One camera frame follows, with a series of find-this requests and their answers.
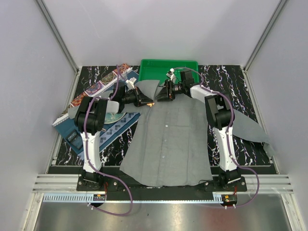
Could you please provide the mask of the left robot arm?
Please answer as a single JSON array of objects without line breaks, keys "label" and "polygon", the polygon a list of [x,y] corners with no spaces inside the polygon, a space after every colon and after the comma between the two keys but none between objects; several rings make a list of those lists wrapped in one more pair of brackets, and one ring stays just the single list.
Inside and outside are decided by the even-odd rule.
[{"label": "left robot arm", "polygon": [[99,174],[99,141],[107,113],[119,113],[126,104],[141,107],[153,104],[153,98],[137,86],[128,89],[125,85],[114,87],[107,98],[85,96],[74,116],[74,124],[81,135],[84,150],[84,166],[78,177],[77,191],[99,191],[105,187],[104,176]]}]

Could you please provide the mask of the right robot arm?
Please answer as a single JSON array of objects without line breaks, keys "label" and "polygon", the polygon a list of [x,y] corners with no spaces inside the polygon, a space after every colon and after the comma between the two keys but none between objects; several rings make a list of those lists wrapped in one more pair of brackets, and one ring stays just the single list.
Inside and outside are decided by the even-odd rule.
[{"label": "right robot arm", "polygon": [[206,119],[216,135],[220,154],[218,185],[225,191],[236,189],[241,173],[235,160],[232,141],[235,115],[230,99],[227,95],[204,87],[202,82],[196,83],[193,72],[190,68],[184,68],[180,71],[180,80],[176,80],[175,69],[171,68],[156,99],[159,102],[168,102],[173,101],[177,94],[185,94],[205,104]]}]

